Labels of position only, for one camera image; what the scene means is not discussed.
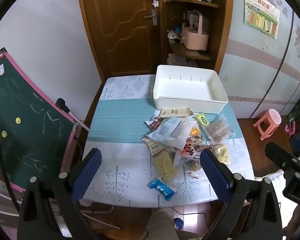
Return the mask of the brown wooden door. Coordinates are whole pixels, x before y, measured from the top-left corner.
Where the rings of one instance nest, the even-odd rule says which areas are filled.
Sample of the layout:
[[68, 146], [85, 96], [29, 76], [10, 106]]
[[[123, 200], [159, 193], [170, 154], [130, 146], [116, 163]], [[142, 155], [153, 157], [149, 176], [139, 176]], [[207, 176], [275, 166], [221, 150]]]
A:
[[102, 81], [115, 76], [153, 74], [161, 62], [160, 25], [144, 19], [153, 0], [79, 0]]

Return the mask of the clear bag nut bars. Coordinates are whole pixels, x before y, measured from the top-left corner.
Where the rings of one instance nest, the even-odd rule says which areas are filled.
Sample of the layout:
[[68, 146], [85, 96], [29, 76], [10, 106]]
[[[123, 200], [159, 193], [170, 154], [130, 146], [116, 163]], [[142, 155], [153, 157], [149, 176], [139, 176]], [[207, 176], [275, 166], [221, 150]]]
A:
[[204, 126], [203, 131], [214, 144], [220, 144], [236, 135], [224, 115], [218, 115], [212, 122]]

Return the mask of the wooden corner shelf unit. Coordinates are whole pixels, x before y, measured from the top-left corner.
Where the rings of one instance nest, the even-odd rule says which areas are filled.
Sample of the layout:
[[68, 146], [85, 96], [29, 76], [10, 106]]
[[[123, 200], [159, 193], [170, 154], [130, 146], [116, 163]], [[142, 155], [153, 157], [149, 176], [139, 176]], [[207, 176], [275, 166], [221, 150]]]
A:
[[234, 0], [159, 0], [161, 61], [169, 54], [220, 72]]

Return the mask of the orange oat snack packet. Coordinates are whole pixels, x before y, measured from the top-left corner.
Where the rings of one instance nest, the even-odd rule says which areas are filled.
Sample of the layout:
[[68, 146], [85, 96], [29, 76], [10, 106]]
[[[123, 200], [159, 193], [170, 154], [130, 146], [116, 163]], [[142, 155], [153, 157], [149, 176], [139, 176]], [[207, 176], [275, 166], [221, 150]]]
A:
[[193, 136], [198, 136], [200, 134], [200, 130], [196, 127], [193, 127], [190, 131], [190, 136], [193, 137]]

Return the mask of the small brown chocolate packet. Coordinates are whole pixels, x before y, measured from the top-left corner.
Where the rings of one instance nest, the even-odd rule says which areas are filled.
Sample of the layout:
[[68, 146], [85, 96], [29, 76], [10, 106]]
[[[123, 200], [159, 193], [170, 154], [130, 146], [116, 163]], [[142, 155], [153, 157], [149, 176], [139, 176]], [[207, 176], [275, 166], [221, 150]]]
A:
[[145, 123], [148, 125], [148, 127], [155, 131], [157, 129], [157, 127], [161, 124], [162, 122], [162, 118], [155, 116], [153, 117], [151, 120], [149, 121], [145, 121]]

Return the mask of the white plastic storage bin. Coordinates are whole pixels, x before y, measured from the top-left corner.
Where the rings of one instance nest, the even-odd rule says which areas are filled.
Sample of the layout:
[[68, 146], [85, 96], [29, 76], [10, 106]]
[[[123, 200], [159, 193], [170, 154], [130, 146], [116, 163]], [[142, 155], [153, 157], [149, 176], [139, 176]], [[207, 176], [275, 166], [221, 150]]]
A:
[[189, 108], [209, 114], [221, 113], [229, 102], [214, 70], [172, 65], [157, 67], [153, 100], [156, 109]]

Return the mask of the pink plastic stool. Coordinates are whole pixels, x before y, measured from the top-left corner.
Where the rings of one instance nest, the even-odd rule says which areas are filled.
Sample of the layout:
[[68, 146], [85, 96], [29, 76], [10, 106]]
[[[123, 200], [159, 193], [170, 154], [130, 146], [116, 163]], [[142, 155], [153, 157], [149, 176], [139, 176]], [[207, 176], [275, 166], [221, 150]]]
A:
[[269, 109], [266, 113], [254, 123], [254, 127], [257, 128], [261, 137], [261, 140], [269, 138], [274, 131], [280, 126], [282, 122], [281, 115], [275, 109]]

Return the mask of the green chalkboard pink frame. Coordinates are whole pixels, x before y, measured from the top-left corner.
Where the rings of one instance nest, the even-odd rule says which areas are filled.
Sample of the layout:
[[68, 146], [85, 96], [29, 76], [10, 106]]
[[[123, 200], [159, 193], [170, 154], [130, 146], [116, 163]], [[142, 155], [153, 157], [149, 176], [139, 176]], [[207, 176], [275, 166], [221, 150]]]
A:
[[69, 171], [77, 120], [58, 108], [0, 49], [0, 145], [11, 187], [23, 192], [32, 176]]

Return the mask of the red apple chips bag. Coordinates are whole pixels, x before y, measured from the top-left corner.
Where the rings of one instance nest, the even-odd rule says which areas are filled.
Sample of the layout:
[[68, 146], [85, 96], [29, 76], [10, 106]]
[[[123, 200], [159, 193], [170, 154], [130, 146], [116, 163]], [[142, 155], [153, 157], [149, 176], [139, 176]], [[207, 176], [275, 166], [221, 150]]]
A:
[[176, 150], [173, 165], [178, 166], [179, 164], [184, 163], [188, 160], [197, 159], [199, 158], [199, 156], [200, 153], [196, 150], [192, 138], [188, 138], [184, 148], [182, 150]]

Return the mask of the beige kraft snack packet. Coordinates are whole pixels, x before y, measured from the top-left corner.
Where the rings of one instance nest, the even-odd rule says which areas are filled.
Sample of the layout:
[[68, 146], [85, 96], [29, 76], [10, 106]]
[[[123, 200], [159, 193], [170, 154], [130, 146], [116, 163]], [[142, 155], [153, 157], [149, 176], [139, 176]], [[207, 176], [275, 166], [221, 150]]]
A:
[[163, 109], [159, 115], [160, 118], [187, 117], [193, 115], [189, 108]]

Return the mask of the clear bag yellow crackers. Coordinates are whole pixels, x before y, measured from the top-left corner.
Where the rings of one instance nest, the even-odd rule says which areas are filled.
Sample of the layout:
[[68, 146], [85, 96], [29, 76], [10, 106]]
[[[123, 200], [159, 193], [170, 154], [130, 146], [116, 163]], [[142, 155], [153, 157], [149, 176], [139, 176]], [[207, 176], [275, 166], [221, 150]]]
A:
[[154, 167], [157, 169], [158, 174], [165, 181], [174, 181], [177, 170], [173, 164], [175, 152], [161, 151], [152, 158]]

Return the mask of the blue snack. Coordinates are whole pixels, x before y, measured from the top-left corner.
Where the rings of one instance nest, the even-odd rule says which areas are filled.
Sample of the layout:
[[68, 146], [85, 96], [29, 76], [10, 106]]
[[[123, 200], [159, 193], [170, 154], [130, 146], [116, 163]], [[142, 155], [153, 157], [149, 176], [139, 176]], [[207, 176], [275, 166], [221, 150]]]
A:
[[166, 201], [170, 201], [170, 199], [174, 196], [175, 192], [163, 183], [160, 179], [156, 179], [152, 181], [148, 187], [150, 189], [155, 189], [158, 193], [160, 193]]

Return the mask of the colourful wall poster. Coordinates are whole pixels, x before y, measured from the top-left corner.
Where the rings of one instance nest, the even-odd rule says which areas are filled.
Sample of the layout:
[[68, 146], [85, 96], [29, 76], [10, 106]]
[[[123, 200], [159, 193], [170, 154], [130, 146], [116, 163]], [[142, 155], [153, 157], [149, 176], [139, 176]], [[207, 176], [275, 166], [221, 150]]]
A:
[[244, 22], [277, 39], [280, 11], [267, 0], [244, 0]]

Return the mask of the lime green snack packet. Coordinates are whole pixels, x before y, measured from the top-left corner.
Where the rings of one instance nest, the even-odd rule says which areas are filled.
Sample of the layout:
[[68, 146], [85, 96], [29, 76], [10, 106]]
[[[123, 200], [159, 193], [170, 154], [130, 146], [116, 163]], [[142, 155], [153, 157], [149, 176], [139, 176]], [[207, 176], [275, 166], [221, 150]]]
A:
[[200, 127], [204, 127], [210, 124], [209, 120], [207, 120], [204, 113], [199, 113], [195, 115], [193, 118], [197, 120]]

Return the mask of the clear bag yellow puffs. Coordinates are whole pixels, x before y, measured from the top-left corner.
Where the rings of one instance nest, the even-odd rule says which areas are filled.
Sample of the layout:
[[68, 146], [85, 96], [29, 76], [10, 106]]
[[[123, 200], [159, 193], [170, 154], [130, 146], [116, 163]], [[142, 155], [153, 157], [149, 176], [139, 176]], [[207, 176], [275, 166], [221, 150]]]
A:
[[213, 144], [211, 147], [211, 151], [220, 163], [223, 163], [225, 165], [230, 164], [231, 159], [226, 144]]

